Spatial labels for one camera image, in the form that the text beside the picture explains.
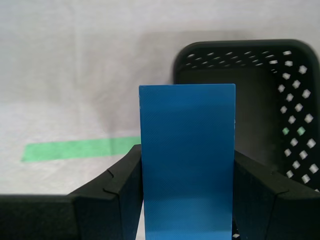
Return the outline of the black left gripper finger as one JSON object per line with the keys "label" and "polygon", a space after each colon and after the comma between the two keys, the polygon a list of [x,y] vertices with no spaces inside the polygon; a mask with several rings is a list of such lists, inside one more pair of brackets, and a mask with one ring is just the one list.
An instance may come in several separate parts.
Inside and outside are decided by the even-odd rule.
{"label": "black left gripper finger", "polygon": [[3,240],[134,240],[143,203],[141,146],[67,195],[1,195]]}
{"label": "black left gripper finger", "polygon": [[236,151],[233,218],[242,240],[318,240],[320,194]]}

